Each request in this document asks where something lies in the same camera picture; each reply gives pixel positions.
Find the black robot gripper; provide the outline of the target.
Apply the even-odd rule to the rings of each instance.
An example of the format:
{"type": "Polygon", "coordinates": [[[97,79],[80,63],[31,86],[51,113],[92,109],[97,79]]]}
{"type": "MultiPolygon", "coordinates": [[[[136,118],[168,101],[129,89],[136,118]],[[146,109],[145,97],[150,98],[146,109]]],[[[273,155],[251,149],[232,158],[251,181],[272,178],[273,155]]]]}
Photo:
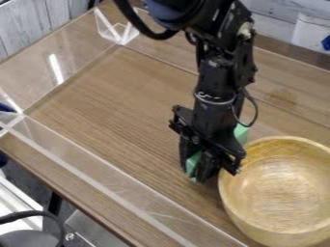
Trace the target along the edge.
{"type": "Polygon", "coordinates": [[[200,151],[196,165],[196,180],[205,182],[220,169],[230,175],[237,173],[245,151],[234,137],[240,124],[239,114],[243,100],[230,96],[225,100],[194,99],[192,109],[172,106],[172,119],[168,127],[178,134],[180,167],[185,174],[185,161],[200,151]]]}

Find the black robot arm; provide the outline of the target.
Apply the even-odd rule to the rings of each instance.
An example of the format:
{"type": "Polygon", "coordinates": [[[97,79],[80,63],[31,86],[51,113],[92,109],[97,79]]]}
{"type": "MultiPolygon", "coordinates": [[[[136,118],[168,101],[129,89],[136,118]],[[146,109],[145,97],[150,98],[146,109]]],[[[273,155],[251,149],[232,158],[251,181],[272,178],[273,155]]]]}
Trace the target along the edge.
{"type": "Polygon", "coordinates": [[[239,173],[245,151],[234,130],[251,127],[240,120],[243,104],[255,99],[245,90],[255,82],[253,19],[239,0],[144,0],[149,16],[164,27],[157,33],[132,9],[128,0],[113,0],[137,31],[162,41],[177,33],[196,48],[198,81],[190,109],[174,105],[169,128],[178,134],[184,173],[202,182],[220,170],[239,173]]]}

